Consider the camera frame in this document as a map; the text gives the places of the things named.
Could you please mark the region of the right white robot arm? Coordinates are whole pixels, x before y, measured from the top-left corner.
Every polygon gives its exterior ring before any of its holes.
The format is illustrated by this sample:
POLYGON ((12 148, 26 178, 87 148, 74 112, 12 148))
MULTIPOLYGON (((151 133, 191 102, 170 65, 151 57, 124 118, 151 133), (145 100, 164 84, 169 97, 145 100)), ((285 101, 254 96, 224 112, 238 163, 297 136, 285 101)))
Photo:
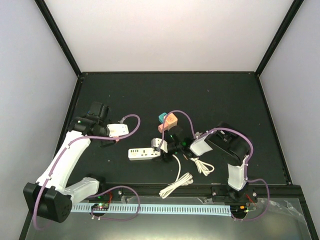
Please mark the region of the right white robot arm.
POLYGON ((208 176, 214 167, 200 160, 200 156, 213 150, 221 150, 226 157, 228 170, 228 187, 226 195, 231 202, 238 202, 246 195, 248 184, 248 162, 254 148, 250 139, 243 133, 233 129, 225 122, 205 132, 197 132, 195 136, 187 135, 184 130, 175 125, 163 133, 163 137, 151 140, 151 147, 162 152, 163 157, 176 153, 195 163, 200 174, 208 176))

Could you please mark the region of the pink cube plug adapter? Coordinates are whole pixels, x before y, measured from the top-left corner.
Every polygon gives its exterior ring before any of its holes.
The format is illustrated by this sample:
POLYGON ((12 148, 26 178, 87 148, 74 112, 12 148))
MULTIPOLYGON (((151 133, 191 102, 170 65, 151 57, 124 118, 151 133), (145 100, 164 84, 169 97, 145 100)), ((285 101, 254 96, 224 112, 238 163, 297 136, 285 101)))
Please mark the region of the pink cube plug adapter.
POLYGON ((115 136, 115 143, 117 144, 120 140, 119 140, 119 137, 118 136, 115 136))

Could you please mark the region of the white power strip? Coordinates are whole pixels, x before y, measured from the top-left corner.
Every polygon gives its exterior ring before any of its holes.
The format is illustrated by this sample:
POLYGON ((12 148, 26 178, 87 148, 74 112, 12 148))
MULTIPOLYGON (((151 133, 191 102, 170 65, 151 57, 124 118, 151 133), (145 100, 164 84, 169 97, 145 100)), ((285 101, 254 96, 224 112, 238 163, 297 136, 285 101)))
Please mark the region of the white power strip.
POLYGON ((152 147, 131 148, 128 150, 130 161, 152 160, 161 156, 161 152, 152 147))

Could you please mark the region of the orange cube plug adapter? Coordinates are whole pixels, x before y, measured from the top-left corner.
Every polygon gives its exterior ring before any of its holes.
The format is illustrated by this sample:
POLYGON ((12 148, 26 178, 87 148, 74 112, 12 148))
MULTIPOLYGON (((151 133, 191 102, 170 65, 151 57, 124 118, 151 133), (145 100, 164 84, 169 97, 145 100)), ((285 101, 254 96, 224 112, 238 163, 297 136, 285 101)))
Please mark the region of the orange cube plug adapter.
POLYGON ((163 123, 158 126, 158 131, 162 133, 163 131, 167 131, 170 128, 176 126, 178 124, 178 118, 170 113, 166 119, 164 119, 163 123))

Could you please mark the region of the teal power strip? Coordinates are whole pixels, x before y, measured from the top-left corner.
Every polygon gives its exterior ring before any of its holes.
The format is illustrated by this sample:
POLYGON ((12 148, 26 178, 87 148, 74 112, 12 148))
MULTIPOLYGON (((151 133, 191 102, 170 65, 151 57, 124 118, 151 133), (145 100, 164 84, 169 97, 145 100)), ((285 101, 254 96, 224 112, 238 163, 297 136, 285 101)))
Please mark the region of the teal power strip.
POLYGON ((162 124, 164 122, 164 119, 166 117, 167 113, 166 112, 163 112, 161 113, 159 116, 158 116, 158 120, 159 122, 162 124))

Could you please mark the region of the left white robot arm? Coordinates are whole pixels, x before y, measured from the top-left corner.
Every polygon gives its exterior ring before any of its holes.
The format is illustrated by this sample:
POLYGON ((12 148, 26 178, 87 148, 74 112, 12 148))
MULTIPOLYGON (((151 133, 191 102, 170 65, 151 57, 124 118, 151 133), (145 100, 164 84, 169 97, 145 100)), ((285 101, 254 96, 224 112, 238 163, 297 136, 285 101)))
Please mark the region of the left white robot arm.
POLYGON ((107 195, 108 188, 103 177, 89 174, 71 186, 67 183, 92 140, 113 145, 129 134, 125 120, 111 122, 107 119, 108 111, 107 105, 93 102, 85 115, 75 117, 48 168, 35 183, 28 182, 25 185, 23 195, 34 222, 37 217, 42 217, 62 223, 69 216, 72 206, 90 196, 101 200, 107 195))

